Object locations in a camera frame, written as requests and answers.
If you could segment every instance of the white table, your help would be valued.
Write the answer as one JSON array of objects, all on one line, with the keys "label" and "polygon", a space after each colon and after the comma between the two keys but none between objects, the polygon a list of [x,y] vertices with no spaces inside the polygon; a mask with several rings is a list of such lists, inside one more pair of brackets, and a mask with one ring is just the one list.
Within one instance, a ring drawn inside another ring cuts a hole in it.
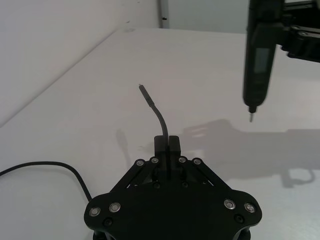
[{"label": "white table", "polygon": [[[161,128],[263,217],[253,240],[320,238],[320,68],[278,51],[270,91],[249,123],[242,101],[245,36],[164,29],[114,33],[0,129],[0,169],[28,161],[75,167],[93,196],[108,192]],[[90,240],[87,201],[67,170],[29,167],[0,179],[0,238]]]}]

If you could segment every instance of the silver screw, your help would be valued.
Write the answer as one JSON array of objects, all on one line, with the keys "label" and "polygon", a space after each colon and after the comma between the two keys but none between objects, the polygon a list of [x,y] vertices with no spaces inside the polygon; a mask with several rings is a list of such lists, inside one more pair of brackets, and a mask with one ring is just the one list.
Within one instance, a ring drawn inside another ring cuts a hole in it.
[{"label": "silver screw", "polygon": [[234,201],[230,200],[230,199],[226,199],[224,201],[224,206],[227,208],[227,209],[235,209],[236,208],[236,204]]},{"label": "silver screw", "polygon": [[250,203],[246,203],[244,205],[245,210],[247,210],[249,213],[254,213],[256,211],[255,207],[250,204]]},{"label": "silver screw", "polygon": [[158,158],[152,158],[152,159],[151,159],[151,162],[152,162],[153,164],[156,164],[156,163],[159,162],[159,160],[158,160]]},{"label": "silver screw", "polygon": [[100,211],[101,211],[101,209],[99,207],[93,207],[93,208],[90,209],[89,215],[91,217],[98,216],[100,214]]},{"label": "silver screw", "polygon": [[142,166],[143,164],[145,164],[145,162],[142,161],[142,160],[139,160],[139,161],[136,162],[136,164],[137,164],[138,166]]},{"label": "silver screw", "polygon": [[111,203],[109,206],[109,211],[112,213],[116,213],[120,210],[120,207],[121,205],[118,202]]},{"label": "silver screw", "polygon": [[185,162],[186,162],[186,159],[185,159],[184,157],[180,157],[180,158],[179,158],[179,162],[180,162],[180,163],[185,163]]},{"label": "silver screw", "polygon": [[196,164],[196,165],[201,164],[201,161],[200,161],[199,159],[195,159],[195,160],[193,160],[193,162],[194,162],[194,164]]}]

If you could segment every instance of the black bolt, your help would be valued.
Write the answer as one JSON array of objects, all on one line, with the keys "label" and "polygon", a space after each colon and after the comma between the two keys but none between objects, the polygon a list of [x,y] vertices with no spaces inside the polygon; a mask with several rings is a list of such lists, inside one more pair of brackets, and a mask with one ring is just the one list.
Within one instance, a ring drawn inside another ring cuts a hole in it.
[{"label": "black bolt", "polygon": [[234,220],[239,224],[243,224],[245,222],[244,217],[241,216],[240,214],[234,215]]},{"label": "black bolt", "polygon": [[160,188],[160,184],[156,182],[155,184],[153,184],[153,187],[154,187],[155,189],[159,189],[159,188]]},{"label": "black bolt", "polygon": [[186,181],[184,181],[184,182],[182,183],[182,187],[183,187],[183,188],[186,189],[188,186],[189,186],[189,184],[188,184]]},{"label": "black bolt", "polygon": [[103,221],[103,225],[105,227],[110,227],[112,225],[112,218],[111,217],[107,217],[104,221]]}]

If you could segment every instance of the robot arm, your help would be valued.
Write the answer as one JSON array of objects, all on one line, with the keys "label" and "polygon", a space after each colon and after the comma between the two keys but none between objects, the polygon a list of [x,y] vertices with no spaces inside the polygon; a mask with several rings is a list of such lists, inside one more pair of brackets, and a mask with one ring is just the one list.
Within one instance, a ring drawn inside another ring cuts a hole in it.
[{"label": "robot arm", "polygon": [[281,45],[290,58],[320,63],[320,4],[317,2],[320,0],[250,1],[243,100],[251,116],[267,96],[276,45]]}]

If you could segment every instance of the black cable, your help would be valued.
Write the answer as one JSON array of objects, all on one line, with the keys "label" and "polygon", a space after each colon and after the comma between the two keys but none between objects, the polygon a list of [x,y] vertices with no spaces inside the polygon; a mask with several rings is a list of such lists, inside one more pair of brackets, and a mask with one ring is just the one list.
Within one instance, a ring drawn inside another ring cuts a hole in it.
[{"label": "black cable", "polygon": [[150,97],[150,95],[147,92],[147,90],[145,89],[145,87],[143,85],[139,84],[139,89],[140,89],[142,95],[144,96],[144,99],[148,103],[149,107],[154,111],[155,115],[159,119],[159,122],[160,122],[160,125],[162,128],[162,134],[163,134],[164,140],[165,140],[165,142],[164,142],[165,149],[167,151],[167,149],[169,147],[169,133],[168,133],[168,128],[167,128],[166,122],[165,122],[163,116],[161,115],[160,111],[158,110],[158,108],[155,106],[154,101]]},{"label": "black cable", "polygon": [[86,198],[88,199],[88,201],[90,202],[92,200],[92,197],[90,195],[90,192],[84,182],[84,180],[82,179],[82,177],[80,176],[80,174],[77,172],[77,170],[75,170],[72,166],[66,164],[66,163],[63,163],[63,162],[59,162],[59,161],[31,161],[31,162],[26,162],[26,163],[22,163],[22,164],[19,164],[19,165],[16,165],[16,166],[13,166],[13,167],[10,167],[4,171],[1,171],[0,172],[0,177],[2,175],[5,175],[7,173],[10,173],[14,170],[17,170],[17,169],[20,169],[20,168],[24,168],[24,167],[29,167],[29,166],[39,166],[39,165],[51,165],[51,166],[60,166],[60,167],[63,167],[63,168],[66,168],[68,170],[70,170],[76,177],[76,179],[78,179],[81,187],[82,187],[82,190],[84,191],[84,194],[86,196]]}]

